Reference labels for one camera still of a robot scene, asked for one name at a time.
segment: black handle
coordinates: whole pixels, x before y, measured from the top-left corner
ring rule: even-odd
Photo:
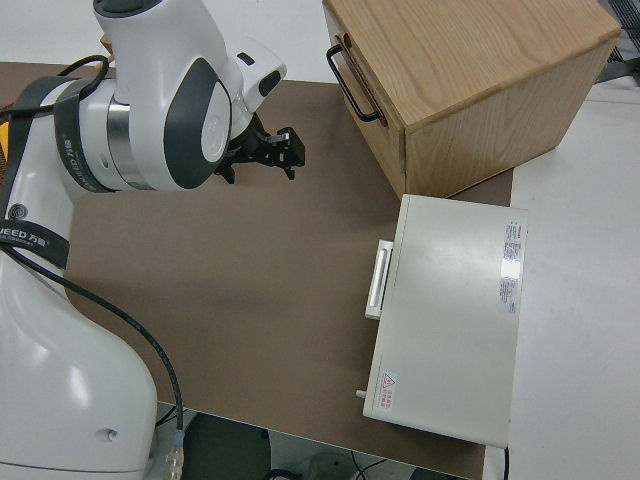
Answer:
[[[342,75],[340,75],[340,72],[338,71],[338,67],[336,66],[335,62],[332,59],[332,57],[335,54],[340,52],[342,52],[342,45],[340,45],[339,43],[331,47],[329,50],[327,50],[327,61],[329,62],[329,67],[331,68],[331,71],[333,72],[333,74],[336,76],[336,79],[338,80],[338,84],[340,85],[340,88],[342,88],[342,91],[347,97],[347,100],[349,100],[349,103],[353,107],[353,110],[356,112],[356,115],[358,115],[358,118],[360,120],[362,120],[363,122],[373,122],[374,120],[379,119],[380,112],[373,112],[373,113],[362,112],[362,110],[356,103],[356,100],[353,98],[353,95],[349,91],[349,87],[347,87],[346,83],[344,83],[344,79],[342,78]]]

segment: brown table mat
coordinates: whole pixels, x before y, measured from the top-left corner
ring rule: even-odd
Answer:
[[[58,67],[0,64],[0,102]],[[484,447],[365,418],[377,324],[364,317],[378,239],[400,207],[337,85],[284,82],[262,107],[267,130],[293,126],[307,166],[236,168],[190,192],[88,195],[76,210],[67,277],[142,322],[166,348],[186,406],[382,457],[481,478]],[[511,176],[464,192],[508,204]],[[145,360],[150,347],[84,299],[78,309]]]

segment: connector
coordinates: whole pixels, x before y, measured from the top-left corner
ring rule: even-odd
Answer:
[[[173,436],[173,446],[167,455],[167,464],[164,470],[163,480],[180,480],[182,478],[182,465],[184,465],[184,431],[176,430]]]

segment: wooden box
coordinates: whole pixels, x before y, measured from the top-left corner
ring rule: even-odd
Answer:
[[[556,147],[620,33],[596,0],[323,3],[329,64],[398,196],[448,197]]]

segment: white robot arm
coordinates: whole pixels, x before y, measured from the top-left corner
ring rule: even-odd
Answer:
[[[295,132],[270,136],[254,113],[285,75],[265,47],[248,40],[228,54],[200,0],[94,0],[94,10],[117,79],[42,78],[0,112],[11,116],[0,192],[3,480],[144,476],[151,376],[55,280],[77,200],[190,189],[212,174],[233,183],[238,162],[277,166],[291,179],[304,165]]]

